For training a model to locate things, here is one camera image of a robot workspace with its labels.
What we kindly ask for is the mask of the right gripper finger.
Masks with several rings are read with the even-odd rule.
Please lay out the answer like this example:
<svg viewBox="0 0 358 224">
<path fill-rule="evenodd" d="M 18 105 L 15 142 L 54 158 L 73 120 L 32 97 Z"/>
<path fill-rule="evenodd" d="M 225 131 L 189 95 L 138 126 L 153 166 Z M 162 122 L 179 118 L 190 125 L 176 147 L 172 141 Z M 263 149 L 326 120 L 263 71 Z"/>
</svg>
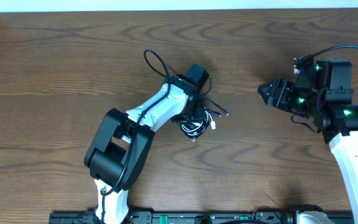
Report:
<svg viewBox="0 0 358 224">
<path fill-rule="evenodd" d="M 268 81 L 267 83 L 261 84 L 258 87 L 258 92 L 271 92 L 278 86 L 279 79 Z"/>
<path fill-rule="evenodd" d="M 258 94 L 263 99 L 264 103 L 268 106 L 269 105 L 269 98 L 270 98 L 270 89 L 269 88 L 259 88 L 257 90 Z"/>
</svg>

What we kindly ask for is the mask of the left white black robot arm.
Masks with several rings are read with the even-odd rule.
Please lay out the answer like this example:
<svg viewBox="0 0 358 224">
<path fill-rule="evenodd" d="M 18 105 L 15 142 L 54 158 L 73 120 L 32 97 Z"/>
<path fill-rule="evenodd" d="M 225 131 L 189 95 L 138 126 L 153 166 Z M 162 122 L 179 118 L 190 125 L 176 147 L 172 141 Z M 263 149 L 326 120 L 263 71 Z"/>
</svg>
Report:
<svg viewBox="0 0 358 224">
<path fill-rule="evenodd" d="M 104 116 L 85 154 L 84 164 L 98 190 L 96 223 L 122 223 L 129 213 L 129 189 L 140 176 L 155 133 L 167 121 L 206 126 L 201 89 L 209 73 L 197 64 L 186 75 L 163 81 L 161 89 L 142 105 Z"/>
</svg>

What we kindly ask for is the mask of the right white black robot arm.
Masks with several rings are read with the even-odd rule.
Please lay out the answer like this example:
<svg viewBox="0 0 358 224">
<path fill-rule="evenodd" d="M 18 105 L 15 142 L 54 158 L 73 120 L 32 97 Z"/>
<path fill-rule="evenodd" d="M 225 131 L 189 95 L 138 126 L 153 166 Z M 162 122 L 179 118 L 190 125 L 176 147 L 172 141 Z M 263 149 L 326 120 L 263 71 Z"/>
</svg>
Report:
<svg viewBox="0 0 358 224">
<path fill-rule="evenodd" d="M 324 142 L 340 168 L 358 223 L 358 105 L 352 102 L 352 64 L 343 58 L 296 59 L 296 81 L 278 78 L 261 84 L 257 92 L 267 106 L 293 118 L 313 119 L 311 130 Z"/>
</svg>

